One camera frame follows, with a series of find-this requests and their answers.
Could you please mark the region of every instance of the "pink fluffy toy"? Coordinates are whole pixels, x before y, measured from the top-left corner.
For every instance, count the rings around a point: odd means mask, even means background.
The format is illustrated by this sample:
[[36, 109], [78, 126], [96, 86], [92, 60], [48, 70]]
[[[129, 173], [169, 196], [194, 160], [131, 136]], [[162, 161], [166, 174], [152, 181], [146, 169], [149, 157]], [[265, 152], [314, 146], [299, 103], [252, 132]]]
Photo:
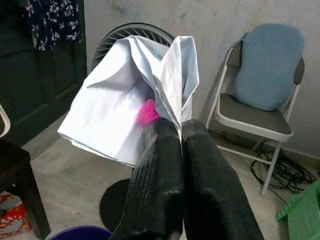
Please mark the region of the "pink fluffy toy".
[[156, 101], [149, 99], [140, 108], [136, 115], [135, 122], [142, 127], [145, 127], [148, 123], [155, 119], [160, 118], [156, 111]]

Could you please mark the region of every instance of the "marble wall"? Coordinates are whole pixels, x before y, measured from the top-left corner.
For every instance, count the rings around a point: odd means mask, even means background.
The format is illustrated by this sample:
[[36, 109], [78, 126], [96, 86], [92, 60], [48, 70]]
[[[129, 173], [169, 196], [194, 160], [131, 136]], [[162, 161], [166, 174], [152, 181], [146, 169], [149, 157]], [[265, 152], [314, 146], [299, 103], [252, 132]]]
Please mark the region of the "marble wall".
[[130, 22], [158, 26], [174, 36], [195, 38], [200, 86], [193, 116], [204, 104], [227, 49], [262, 23], [285, 23], [305, 37], [306, 70], [285, 147], [320, 159], [320, 1], [319, 0], [84, 0], [88, 71], [96, 47], [113, 28]]

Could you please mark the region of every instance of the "navy floral clothing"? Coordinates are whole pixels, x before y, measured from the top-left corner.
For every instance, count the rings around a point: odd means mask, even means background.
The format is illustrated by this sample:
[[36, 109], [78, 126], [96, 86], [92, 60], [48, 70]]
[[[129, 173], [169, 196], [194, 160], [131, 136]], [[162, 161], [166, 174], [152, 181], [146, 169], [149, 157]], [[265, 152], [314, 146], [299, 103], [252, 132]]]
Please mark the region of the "navy floral clothing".
[[77, 0], [28, 0], [25, 9], [37, 49], [51, 50], [58, 40], [82, 41]]

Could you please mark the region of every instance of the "purple bucket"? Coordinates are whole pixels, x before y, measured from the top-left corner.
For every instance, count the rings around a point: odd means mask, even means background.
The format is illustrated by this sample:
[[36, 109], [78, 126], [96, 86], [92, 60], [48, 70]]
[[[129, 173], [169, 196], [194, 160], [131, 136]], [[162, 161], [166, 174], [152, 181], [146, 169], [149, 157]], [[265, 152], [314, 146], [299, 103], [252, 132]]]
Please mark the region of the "purple bucket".
[[50, 240], [108, 240], [112, 233], [98, 226], [76, 226], [64, 230]]

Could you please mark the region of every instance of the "red packaging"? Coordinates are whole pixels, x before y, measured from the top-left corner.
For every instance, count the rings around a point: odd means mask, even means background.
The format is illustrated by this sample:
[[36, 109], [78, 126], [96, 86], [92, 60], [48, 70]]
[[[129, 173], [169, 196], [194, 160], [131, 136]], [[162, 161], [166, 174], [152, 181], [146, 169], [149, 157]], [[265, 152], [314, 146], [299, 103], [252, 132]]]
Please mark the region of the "red packaging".
[[2, 193], [0, 195], [0, 209], [6, 210], [5, 215], [0, 217], [0, 239], [31, 229], [25, 206], [19, 197], [10, 193]]

